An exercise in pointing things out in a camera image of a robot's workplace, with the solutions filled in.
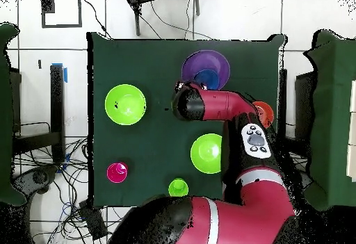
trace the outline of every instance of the power strip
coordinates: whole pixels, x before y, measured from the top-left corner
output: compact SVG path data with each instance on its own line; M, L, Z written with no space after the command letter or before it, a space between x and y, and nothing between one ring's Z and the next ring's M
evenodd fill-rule
M108 234L100 209L90 208L86 200L79 203L79 214L86 221L92 239L103 238Z

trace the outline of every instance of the red robot arm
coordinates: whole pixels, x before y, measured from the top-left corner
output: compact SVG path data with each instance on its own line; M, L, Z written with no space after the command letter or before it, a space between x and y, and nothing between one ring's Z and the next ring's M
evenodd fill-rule
M223 200L151 201L130 211L108 244L298 242L295 213L255 107L238 93L206 90L194 82L178 83L175 92L172 109L179 119L225 122Z

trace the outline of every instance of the magenta cup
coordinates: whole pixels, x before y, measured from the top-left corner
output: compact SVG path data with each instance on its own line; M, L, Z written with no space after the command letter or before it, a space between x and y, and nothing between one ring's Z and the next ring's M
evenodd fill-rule
M127 166L127 164L120 161L111 164L108 167L108 170L106 171L106 175L108 176L108 179L113 183L121 183L126 179L128 170L129 167Z

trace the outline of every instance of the dark green tabletop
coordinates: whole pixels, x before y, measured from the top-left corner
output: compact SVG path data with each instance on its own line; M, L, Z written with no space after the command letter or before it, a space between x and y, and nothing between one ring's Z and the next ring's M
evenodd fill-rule
M92 33L94 55L94 202L96 206L138 206L154 195L168 195L170 182L186 180L189 195L221 198L220 174L203 174L190 159L191 145L205 133L222 133L222 122L182 122L170 109L181 66L193 52L219 51L229 61L224 90L246 92L277 111L278 50L283 35L265 42L106 40ZM147 110L131 126L115 124L106 115L105 97L127 83L145 95ZM106 177L117 161L129 166L120 184Z

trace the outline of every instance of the green cup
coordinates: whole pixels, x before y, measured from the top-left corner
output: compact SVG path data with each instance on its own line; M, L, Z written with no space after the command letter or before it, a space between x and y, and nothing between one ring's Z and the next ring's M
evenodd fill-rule
M205 174L216 174L221 170L221 140L216 133L200 136L191 147L191 160L197 170Z
M181 178L174 179L168 187L170 196L182 197L188 194L188 184Z
M135 86L115 86L105 98L105 111L114 123L131 125L137 123L146 111L146 99Z

